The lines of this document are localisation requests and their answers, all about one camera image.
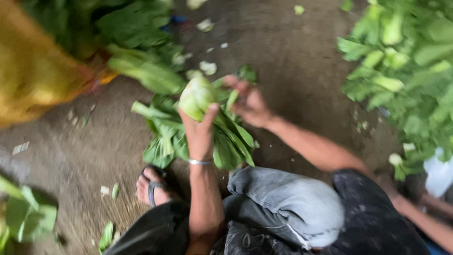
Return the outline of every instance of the dirt floor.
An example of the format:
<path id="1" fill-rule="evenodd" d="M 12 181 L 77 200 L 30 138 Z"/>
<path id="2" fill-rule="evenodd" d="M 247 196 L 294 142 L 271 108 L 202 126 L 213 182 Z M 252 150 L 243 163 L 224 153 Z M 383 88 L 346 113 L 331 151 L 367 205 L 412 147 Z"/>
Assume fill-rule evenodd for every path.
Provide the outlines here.
<path id="1" fill-rule="evenodd" d="M 295 4 L 305 7 L 303 15 L 294 15 Z M 365 4 L 356 3 L 354 12 L 346 13 L 338 0 L 210 0 L 197 11 L 178 11 L 190 20 L 179 36 L 187 52 L 194 53 L 189 66 L 202 60 L 216 62 L 215 79 L 249 63 L 258 70 L 258 86 L 276 113 L 347 146 L 371 168 L 386 168 L 388 155 L 400 150 L 395 132 L 385 120 L 379 121 L 377 112 L 367 113 L 340 92 L 353 66 L 341 59 L 336 38 L 348 33 Z M 195 28 L 205 18 L 216 23 L 209 33 Z M 225 42 L 228 47 L 221 49 Z M 206 53 L 211 47 L 214 51 Z M 23 254 L 95 255 L 92 239 L 97 243 L 108 221 L 124 232 L 147 210 L 135 197 L 135 182 L 151 134 L 130 107 L 135 100 L 146 102 L 151 97 L 138 82 L 118 77 L 95 93 L 55 107 L 38 121 L 0 131 L 1 169 L 59 201 L 55 232 L 67 241 L 62 247 L 49 237 Z M 94 104 L 85 127 L 80 127 L 81 121 L 73 126 L 68 120 L 71 110 L 82 118 Z M 365 120 L 370 126 L 359 133 L 357 123 Z M 276 136 L 246 128 L 261 145 L 253 155 L 257 165 L 329 182 L 328 175 Z M 28 150 L 11 155 L 16 145 L 28 141 Z M 175 162 L 172 169 L 187 195 L 187 165 Z M 224 175 L 219 173 L 220 182 L 226 181 Z M 115 183 L 120 185 L 117 200 L 102 197 L 101 185 Z"/>

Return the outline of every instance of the sandal strap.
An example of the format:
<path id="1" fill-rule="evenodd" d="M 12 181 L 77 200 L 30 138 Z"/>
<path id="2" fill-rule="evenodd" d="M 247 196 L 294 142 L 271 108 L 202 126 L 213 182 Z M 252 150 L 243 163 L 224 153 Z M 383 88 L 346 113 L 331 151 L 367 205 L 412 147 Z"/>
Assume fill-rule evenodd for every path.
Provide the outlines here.
<path id="1" fill-rule="evenodd" d="M 167 190 L 167 185 L 161 182 L 154 182 L 150 181 L 148 186 L 148 199 L 149 203 L 151 204 L 151 208 L 156 207 L 156 203 L 154 202 L 154 188 L 161 188 L 163 190 Z"/>

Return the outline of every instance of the flip-flop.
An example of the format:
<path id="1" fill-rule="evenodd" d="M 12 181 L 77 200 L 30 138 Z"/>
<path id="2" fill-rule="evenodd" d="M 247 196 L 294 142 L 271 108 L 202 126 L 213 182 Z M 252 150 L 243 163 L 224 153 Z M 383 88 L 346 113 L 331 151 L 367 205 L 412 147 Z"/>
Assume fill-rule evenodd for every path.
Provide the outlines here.
<path id="1" fill-rule="evenodd" d="M 173 186 L 173 180 L 169 178 L 168 172 L 160 167 L 156 167 L 153 165 L 147 165 L 145 168 L 143 168 L 142 172 L 140 175 L 143 175 L 143 172 L 145 171 L 146 168 L 152 168 L 156 173 L 164 180 L 165 183 L 162 182 L 155 182 L 155 181 L 150 181 L 149 186 L 148 186 L 148 199 L 149 203 L 151 205 L 151 208 L 156 207 L 156 203 L 154 202 L 154 189 L 155 188 L 161 188 L 164 191 L 175 191 L 177 186 Z"/>

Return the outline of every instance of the skin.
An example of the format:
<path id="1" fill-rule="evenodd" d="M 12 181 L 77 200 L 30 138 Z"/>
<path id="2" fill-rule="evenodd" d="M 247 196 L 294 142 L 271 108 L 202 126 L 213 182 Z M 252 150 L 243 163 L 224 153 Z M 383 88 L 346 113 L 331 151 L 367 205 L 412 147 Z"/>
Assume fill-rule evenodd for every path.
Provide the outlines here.
<path id="1" fill-rule="evenodd" d="M 239 91 L 239 98 L 231 106 L 233 112 L 248 124 L 256 128 L 265 128 L 280 137 L 319 170 L 333 172 L 338 169 L 353 168 L 374 178 L 363 161 L 349 150 L 273 114 L 254 85 L 234 76 L 226 76 L 224 85 Z M 179 111 L 186 130 L 191 159 L 212 160 L 212 122 L 218 109 L 217 104 L 212 104 L 201 123 Z M 211 165 L 190 165 L 189 169 L 192 197 L 189 215 L 190 243 L 186 254 L 209 254 L 212 246 L 225 230 L 222 198 Z M 145 203 L 148 203 L 147 179 L 162 181 L 152 169 L 145 171 L 144 177 L 140 177 L 137 182 L 137 196 Z M 156 205 L 168 201 L 171 196 L 174 195 L 160 188 L 154 191 Z"/>
<path id="2" fill-rule="evenodd" d="M 444 250 L 453 254 L 453 229 L 434 218 L 424 214 L 409 200 L 403 197 L 392 185 L 391 179 L 387 175 L 377 177 L 378 184 L 387 193 L 395 209 L 404 217 L 414 223 L 429 238 Z M 428 194 L 424 194 L 420 201 L 422 205 L 435 209 L 453 218 L 453 206 L 441 202 Z"/>

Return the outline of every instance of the bracelet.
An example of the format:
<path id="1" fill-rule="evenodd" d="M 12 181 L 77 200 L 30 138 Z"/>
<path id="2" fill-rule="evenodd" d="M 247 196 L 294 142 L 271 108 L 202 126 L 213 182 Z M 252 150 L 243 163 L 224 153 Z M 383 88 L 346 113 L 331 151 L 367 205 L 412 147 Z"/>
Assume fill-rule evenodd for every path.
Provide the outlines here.
<path id="1" fill-rule="evenodd" d="M 199 161 L 195 159 L 188 159 L 187 162 L 192 165 L 212 165 L 212 161 Z"/>

